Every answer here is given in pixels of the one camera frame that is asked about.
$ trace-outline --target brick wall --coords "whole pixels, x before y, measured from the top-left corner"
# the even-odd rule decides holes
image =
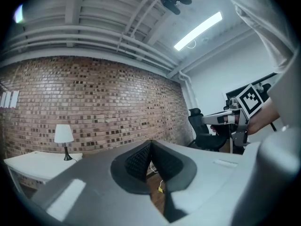
[[[70,124],[70,152],[84,155],[139,140],[192,140],[178,83],[135,67],[86,57],[47,57],[0,69],[0,82],[20,90],[15,109],[0,109],[7,157],[63,152],[56,124]]]

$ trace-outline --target white desk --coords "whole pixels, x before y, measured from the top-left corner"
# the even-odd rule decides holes
[[[9,173],[17,190],[23,193],[17,180],[17,173],[46,183],[65,171],[82,158],[82,153],[73,153],[74,160],[64,161],[64,153],[32,152],[21,156],[5,159]]]

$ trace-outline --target white ceiling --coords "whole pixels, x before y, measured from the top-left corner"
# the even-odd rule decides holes
[[[30,0],[23,5],[24,22],[8,33],[1,65],[42,51],[98,52],[170,78],[249,32],[230,0],[193,0],[179,9],[176,16],[160,0]],[[197,37],[194,49],[174,49],[218,11],[223,20]]]

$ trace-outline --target person's arm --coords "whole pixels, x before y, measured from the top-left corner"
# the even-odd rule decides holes
[[[265,126],[271,124],[273,121],[279,118],[279,114],[270,98],[264,102],[262,108],[258,113],[251,117],[250,122],[248,124],[248,135],[255,134],[260,129],[264,128]],[[238,123],[239,117],[235,117],[236,123]],[[210,127],[213,132],[216,132],[214,126]]]

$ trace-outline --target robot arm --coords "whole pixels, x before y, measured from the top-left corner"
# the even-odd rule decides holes
[[[202,117],[202,122],[207,125],[227,125],[230,124],[230,135],[237,146],[245,146],[247,141],[247,126],[249,119],[244,109],[236,98],[230,99],[229,110]]]

